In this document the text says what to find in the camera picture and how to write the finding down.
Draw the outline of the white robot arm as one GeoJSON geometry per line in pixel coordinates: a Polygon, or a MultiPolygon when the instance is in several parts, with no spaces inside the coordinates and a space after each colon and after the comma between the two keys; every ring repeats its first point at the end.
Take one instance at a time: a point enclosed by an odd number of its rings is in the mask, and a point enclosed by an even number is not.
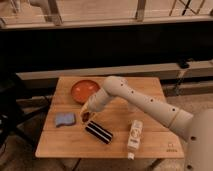
{"type": "Polygon", "coordinates": [[[213,171],[213,109],[191,114],[130,87],[125,78],[108,76],[81,108],[82,122],[120,97],[147,113],[187,142],[184,171],[213,171]]]}

